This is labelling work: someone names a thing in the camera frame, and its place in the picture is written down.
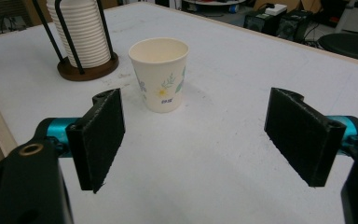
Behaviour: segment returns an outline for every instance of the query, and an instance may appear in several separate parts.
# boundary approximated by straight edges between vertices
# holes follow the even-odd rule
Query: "paper cup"
[[[146,39],[129,50],[146,106],[170,112],[182,103],[188,45],[173,38]]]

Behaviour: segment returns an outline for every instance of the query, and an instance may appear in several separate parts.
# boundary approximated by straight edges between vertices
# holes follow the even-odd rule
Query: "white table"
[[[127,132],[101,190],[81,191],[73,161],[61,159],[76,223],[344,223],[351,159],[337,156],[326,187],[309,188],[264,123],[271,87],[325,115],[358,117],[358,61],[145,3],[105,17],[120,65],[89,82],[59,76],[43,27],[0,36],[6,153],[42,119],[82,117],[93,95],[122,90]],[[185,99],[167,114],[145,107],[127,55],[155,36],[190,46]]]

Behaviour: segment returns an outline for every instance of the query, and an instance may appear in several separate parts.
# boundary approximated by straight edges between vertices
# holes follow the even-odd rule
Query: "chair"
[[[335,33],[331,35],[324,35],[319,38],[319,45],[327,51],[358,59],[358,35],[342,34],[341,31],[346,24],[353,20],[356,21],[355,32],[358,32],[358,15],[353,16],[352,12],[355,10],[355,3],[357,0],[351,0],[336,27]]]

